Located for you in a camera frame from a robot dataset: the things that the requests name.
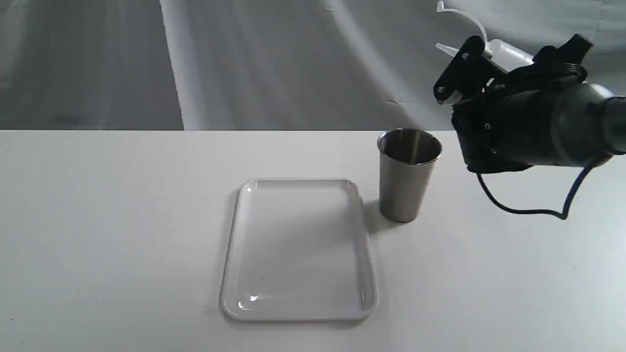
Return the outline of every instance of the stainless steel cup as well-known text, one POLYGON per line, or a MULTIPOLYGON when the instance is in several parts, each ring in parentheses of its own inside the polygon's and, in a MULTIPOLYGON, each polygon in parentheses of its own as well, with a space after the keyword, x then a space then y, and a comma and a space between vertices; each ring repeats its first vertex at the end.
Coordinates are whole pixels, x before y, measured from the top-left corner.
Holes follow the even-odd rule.
POLYGON ((411 222, 418 216, 441 143, 416 128, 398 128, 378 138, 381 153, 380 210, 394 222, 411 222))

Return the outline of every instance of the cup rim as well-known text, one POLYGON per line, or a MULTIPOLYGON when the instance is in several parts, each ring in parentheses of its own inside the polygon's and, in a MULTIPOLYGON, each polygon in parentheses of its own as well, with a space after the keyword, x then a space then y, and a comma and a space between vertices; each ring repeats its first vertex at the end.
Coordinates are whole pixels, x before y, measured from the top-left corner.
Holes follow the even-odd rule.
POLYGON ((383 132, 380 136, 378 136, 378 141, 376 142, 376 145, 377 145, 377 147, 378 147, 378 151, 379 151, 382 155, 386 156, 387 158, 390 158, 391 160, 393 160, 393 161, 395 161, 395 162, 399 162, 399 163, 402 163, 402 164, 405 164, 405 165, 417 165, 417 166, 418 166, 418 165, 428 165, 428 164, 430 164, 430 163, 434 163, 435 161, 439 160, 439 158, 441 157, 441 154, 443 153, 443 146, 442 146, 442 144, 441 144, 441 141, 439 141, 439 140, 437 139, 437 137, 433 136, 432 134, 430 134, 430 133, 428 133, 428 132, 426 132, 426 131, 424 131, 424 130, 420 130, 419 128, 414 128, 414 127, 398 127, 398 128, 394 128, 393 130, 385 131, 385 132, 383 132), (436 157, 434 157, 434 158, 432 158, 431 160, 428 160, 428 161, 426 161, 426 162, 421 162, 421 163, 407 163, 407 162, 403 162, 402 160, 398 160, 398 159, 392 158, 389 154, 387 154, 387 153, 383 152, 383 150, 382 150, 382 148, 381 148, 381 142, 382 142, 383 138, 384 138, 387 134, 392 133, 392 132, 395 132, 395 131, 398 131, 398 130, 406 130, 406 131, 411 130, 411 131, 417 131, 417 132, 419 132, 419 133, 425 133, 425 134, 427 134, 429 137, 431 137, 432 139, 434 139, 434 140, 437 142, 437 144, 439 145, 439 153, 437 153, 437 156, 436 156, 436 157))

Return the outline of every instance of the gray curtain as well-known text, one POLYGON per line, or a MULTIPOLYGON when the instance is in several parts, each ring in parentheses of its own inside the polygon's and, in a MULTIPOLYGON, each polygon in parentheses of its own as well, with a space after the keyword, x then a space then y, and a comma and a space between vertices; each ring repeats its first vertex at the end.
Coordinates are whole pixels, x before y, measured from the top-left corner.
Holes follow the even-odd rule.
MULTIPOLYGON (((626 3, 446 2, 536 52, 573 33, 626 91, 626 3)), ((431 96, 478 34, 434 0, 0 0, 0 128, 449 129, 431 96)))

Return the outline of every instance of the fabric backdrop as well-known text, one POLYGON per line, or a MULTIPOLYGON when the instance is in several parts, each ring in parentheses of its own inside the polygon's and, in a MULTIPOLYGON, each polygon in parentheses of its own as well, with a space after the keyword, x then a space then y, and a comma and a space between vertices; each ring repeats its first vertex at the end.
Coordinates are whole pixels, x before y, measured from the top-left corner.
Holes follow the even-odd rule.
MULTIPOLYGON (((626 92, 626 3, 475 0, 489 38, 581 33, 590 81, 626 92)), ((0 128, 451 128, 431 96, 478 30, 433 0, 0 0, 0 128)))

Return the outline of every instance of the tray rim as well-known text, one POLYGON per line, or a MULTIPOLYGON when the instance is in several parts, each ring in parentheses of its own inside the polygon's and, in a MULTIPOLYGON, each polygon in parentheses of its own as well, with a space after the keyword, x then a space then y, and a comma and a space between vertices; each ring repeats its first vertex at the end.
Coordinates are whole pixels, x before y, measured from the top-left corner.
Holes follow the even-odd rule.
POLYGON ((250 179, 246 182, 244 182, 238 189, 237 191, 237 200, 235 201, 235 208, 233 210, 233 219, 231 221, 231 225, 230 225, 230 234, 228 235, 228 249, 227 249, 227 254, 226 254, 226 259, 224 260, 224 270, 223 270, 223 274, 222 274, 222 284, 220 286, 220 294, 219 294, 219 301, 220 301, 220 307, 222 308, 222 312, 230 319, 235 320, 235 321, 254 321, 254 322, 305 322, 305 321, 362 321, 363 319, 366 319, 367 317, 369 317, 373 312, 374 309, 376 307, 379 306, 380 303, 380 298, 379 298, 379 292, 378 292, 378 281, 377 281, 377 275, 376 275, 376 270, 374 268, 374 263, 372 260, 372 250, 371 250, 371 241, 370 241, 370 236, 371 234, 369 233, 369 229, 367 228, 366 224, 365 224, 365 206, 363 204, 363 199, 361 197, 361 193, 359 192, 359 187, 352 181, 348 180, 348 179, 343 179, 343 178, 279 178, 279 177, 274 177, 274 178, 255 178, 255 179, 250 179), (242 201, 242 197, 244 192, 246 192, 246 189, 248 188, 248 186, 252 183, 256 183, 256 182, 262 182, 262 181, 281 181, 281 182, 320 182, 320 181, 328 181, 328 182, 345 182, 347 183, 350 188, 352 190, 354 190, 355 194, 356 194, 356 198, 358 200, 358 208, 360 210, 360 218, 361 218, 361 230, 363 233, 363 241, 364 241, 364 245, 365 245, 365 255, 367 256, 367 267, 366 270, 369 271, 369 275, 371 276, 371 282, 372 282, 372 303, 370 306, 366 307, 365 309, 361 309, 359 311, 359 314, 354 314, 352 316, 345 316, 345 317, 333 317, 333 318, 302 318, 302 319, 293 319, 293 318, 279 318, 279 319, 256 319, 256 318, 250 318, 250 317, 243 317, 240 314, 238 314, 238 311, 241 311, 241 309, 239 307, 237 308, 231 308, 228 305, 228 302, 225 298, 225 291, 227 290, 227 273, 228 273, 228 267, 229 267, 229 263, 232 259, 232 252, 234 251, 233 248, 233 238, 234 238, 234 229, 235 229, 235 222, 237 221, 237 209, 239 208, 239 205, 241 204, 242 201))

